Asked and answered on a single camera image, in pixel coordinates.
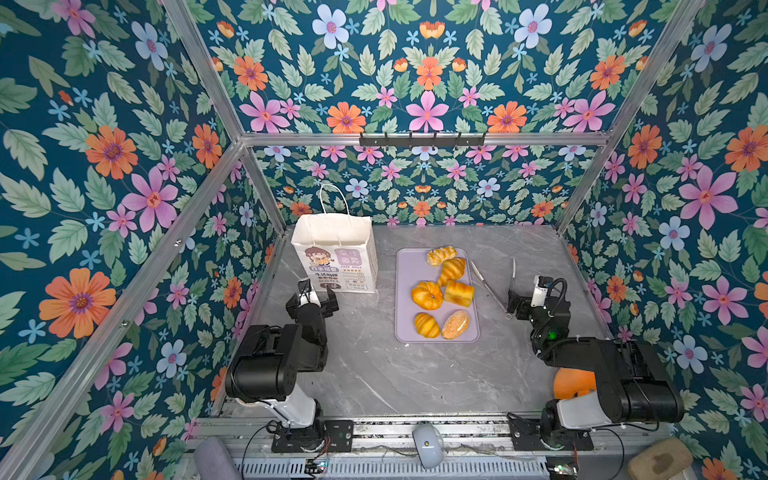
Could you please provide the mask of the metal tongs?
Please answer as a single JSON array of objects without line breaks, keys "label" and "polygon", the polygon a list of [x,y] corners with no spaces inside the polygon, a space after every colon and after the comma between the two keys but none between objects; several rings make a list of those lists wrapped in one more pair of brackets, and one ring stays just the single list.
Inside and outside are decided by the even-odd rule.
[{"label": "metal tongs", "polygon": [[480,272],[480,270],[476,266],[476,264],[473,261],[469,261],[469,265],[470,265],[474,275],[477,277],[477,279],[482,284],[482,286],[486,289],[486,291],[489,293],[491,298],[498,304],[499,308],[503,311],[505,318],[508,319],[508,320],[513,319],[513,314],[508,310],[507,304],[502,301],[501,297],[495,292],[495,290],[487,282],[487,280],[485,279],[483,274]]}]

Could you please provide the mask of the white paper bag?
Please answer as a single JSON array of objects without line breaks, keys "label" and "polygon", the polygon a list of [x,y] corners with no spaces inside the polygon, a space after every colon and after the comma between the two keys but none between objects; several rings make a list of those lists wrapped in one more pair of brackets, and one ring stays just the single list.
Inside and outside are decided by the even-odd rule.
[{"label": "white paper bag", "polygon": [[298,218],[291,245],[310,280],[335,292],[376,291],[378,260],[370,216],[349,209],[322,211]]}]

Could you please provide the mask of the oval seeded bread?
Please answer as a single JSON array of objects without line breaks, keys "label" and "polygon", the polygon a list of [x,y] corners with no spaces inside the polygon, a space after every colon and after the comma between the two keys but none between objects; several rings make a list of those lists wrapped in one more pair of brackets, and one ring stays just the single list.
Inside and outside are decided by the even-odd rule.
[{"label": "oval seeded bread", "polygon": [[467,331],[470,324],[471,318],[468,312],[456,310],[444,322],[441,335],[446,340],[456,340]]}]

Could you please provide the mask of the small striped yellow bread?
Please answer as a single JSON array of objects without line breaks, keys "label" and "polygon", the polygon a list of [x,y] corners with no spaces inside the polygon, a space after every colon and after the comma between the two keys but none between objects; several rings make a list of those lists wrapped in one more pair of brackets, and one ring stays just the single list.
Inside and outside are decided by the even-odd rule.
[{"label": "small striped yellow bread", "polygon": [[420,312],[414,317],[414,328],[420,336],[426,339],[435,339],[441,336],[441,327],[436,319],[424,312]]}]

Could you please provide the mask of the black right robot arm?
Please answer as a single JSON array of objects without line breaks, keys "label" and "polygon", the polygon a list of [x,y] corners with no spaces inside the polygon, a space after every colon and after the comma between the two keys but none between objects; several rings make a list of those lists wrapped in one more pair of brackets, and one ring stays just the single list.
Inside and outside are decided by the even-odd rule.
[{"label": "black right robot arm", "polygon": [[551,289],[541,300],[510,290],[506,313],[531,325],[531,348],[544,364],[594,375],[595,387],[589,393],[545,404],[532,431],[545,446],[569,446],[601,427],[632,425],[643,430],[647,423],[659,428],[683,419],[679,389],[649,343],[571,336],[570,302]]}]

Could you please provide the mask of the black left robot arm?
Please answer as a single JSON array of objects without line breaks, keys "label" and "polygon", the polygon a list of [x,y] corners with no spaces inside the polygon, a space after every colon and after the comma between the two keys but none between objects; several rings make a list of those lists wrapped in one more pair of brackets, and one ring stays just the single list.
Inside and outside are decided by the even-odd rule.
[{"label": "black left robot arm", "polygon": [[225,376],[227,396],[245,406],[267,408],[281,438],[309,451],[322,446],[327,430],[320,403],[298,386],[297,377],[324,370],[326,318],[338,309],[333,290],[327,289],[322,299],[305,285],[286,304],[290,323],[248,328]]}]

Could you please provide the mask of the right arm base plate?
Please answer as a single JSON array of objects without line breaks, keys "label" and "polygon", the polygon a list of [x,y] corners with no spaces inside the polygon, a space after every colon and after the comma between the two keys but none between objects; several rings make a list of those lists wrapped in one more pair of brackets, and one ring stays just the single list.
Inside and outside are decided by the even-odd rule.
[{"label": "right arm base plate", "polygon": [[506,414],[515,451],[593,451],[587,430],[564,428],[555,414],[545,410],[539,419],[525,418],[513,412]]}]

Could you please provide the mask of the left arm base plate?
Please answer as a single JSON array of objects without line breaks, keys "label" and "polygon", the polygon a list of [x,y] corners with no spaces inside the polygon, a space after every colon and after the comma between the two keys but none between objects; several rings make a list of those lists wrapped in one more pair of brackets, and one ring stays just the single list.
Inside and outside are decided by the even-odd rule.
[{"label": "left arm base plate", "polygon": [[322,420],[306,428],[283,428],[274,434],[272,453],[349,453],[355,424],[351,420]]}]

